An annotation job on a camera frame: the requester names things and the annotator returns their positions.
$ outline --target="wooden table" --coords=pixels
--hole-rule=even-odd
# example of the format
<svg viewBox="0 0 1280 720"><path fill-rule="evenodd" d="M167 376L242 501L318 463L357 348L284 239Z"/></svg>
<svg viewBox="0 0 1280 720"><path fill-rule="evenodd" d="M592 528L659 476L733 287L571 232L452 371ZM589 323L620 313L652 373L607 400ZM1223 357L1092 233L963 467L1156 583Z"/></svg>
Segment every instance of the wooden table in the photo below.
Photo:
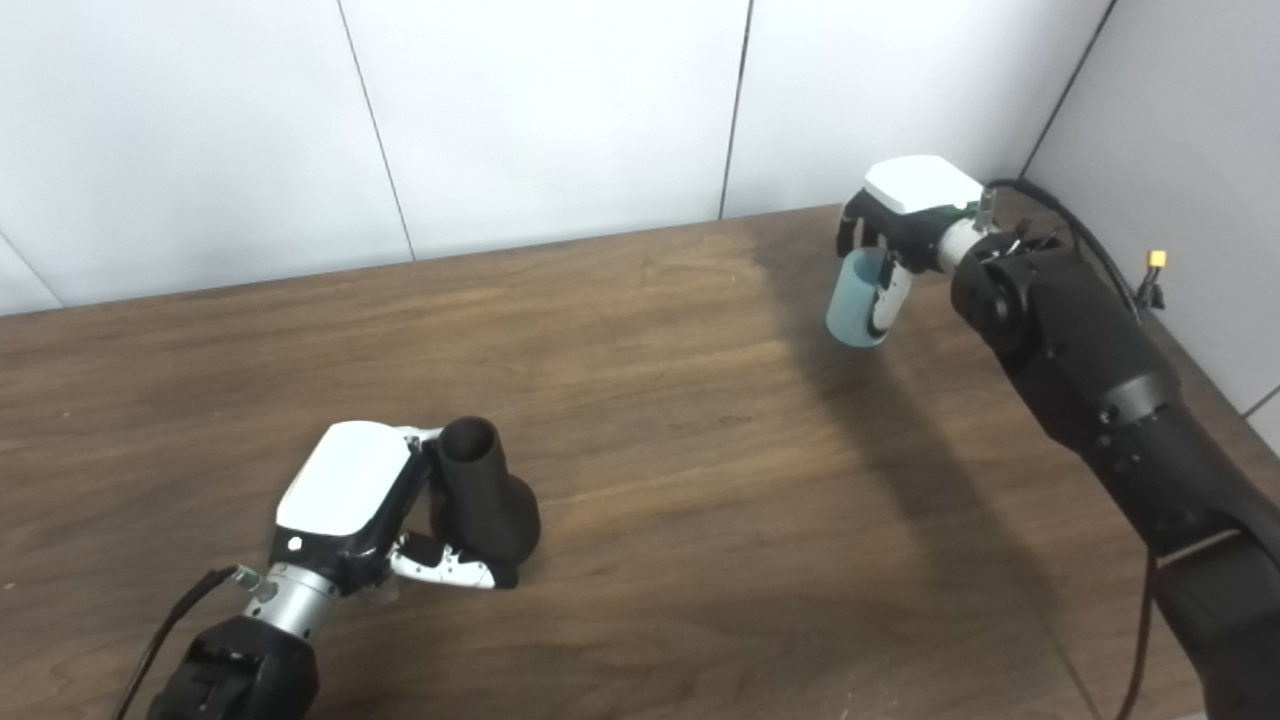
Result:
<svg viewBox="0 0 1280 720"><path fill-rule="evenodd" d="M833 218L0 320L0 717L104 717L200 574L262 564L330 423L465 414L541 500L524 584L347 601L312 717L1110 717L1139 543L941 282L876 351L828 336ZM1262 443L1187 382L1277 495ZM243 602L179 625L132 716ZM1157 625L1135 717L1198 696Z"/></svg>

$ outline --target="blue cylindrical cup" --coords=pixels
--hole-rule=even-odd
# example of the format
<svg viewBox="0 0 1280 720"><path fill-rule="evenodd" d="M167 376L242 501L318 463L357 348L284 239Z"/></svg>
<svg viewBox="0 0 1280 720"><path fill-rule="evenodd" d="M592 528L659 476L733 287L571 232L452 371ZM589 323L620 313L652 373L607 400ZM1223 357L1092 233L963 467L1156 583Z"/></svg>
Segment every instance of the blue cylindrical cup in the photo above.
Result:
<svg viewBox="0 0 1280 720"><path fill-rule="evenodd" d="M827 329L840 342L854 347L874 347L884 341L884 333L872 334L872 310L883 266L883 247L859 247L845 255L836 292L827 307Z"/></svg>

